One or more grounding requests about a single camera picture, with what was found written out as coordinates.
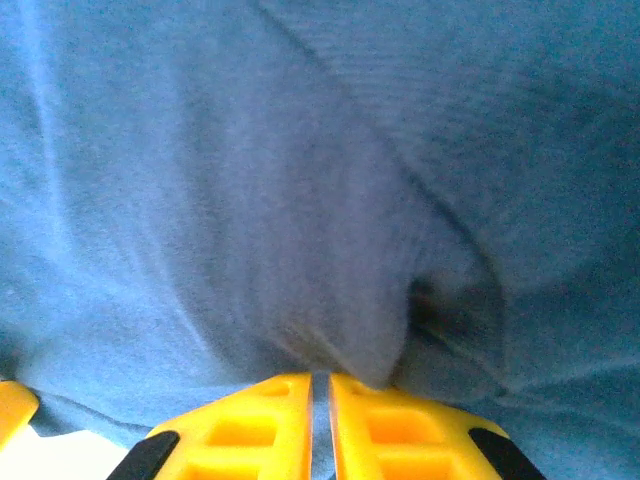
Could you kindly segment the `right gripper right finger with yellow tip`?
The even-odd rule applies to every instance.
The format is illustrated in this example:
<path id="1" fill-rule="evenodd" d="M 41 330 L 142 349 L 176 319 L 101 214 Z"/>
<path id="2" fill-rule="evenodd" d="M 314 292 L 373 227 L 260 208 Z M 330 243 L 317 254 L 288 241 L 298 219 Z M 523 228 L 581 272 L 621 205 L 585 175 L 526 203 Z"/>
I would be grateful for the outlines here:
<path id="1" fill-rule="evenodd" d="M 396 389 L 329 379 L 338 479 L 542 479 L 495 423 Z"/>

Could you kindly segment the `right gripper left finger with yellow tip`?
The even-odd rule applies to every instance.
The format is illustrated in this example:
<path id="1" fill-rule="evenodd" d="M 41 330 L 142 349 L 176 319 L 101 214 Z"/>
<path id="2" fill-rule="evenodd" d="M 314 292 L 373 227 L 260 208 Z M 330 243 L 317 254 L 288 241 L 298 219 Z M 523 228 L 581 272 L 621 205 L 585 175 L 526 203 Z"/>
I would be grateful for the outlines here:
<path id="1" fill-rule="evenodd" d="M 279 375 L 156 426 L 111 479 L 308 479 L 312 377 Z"/>

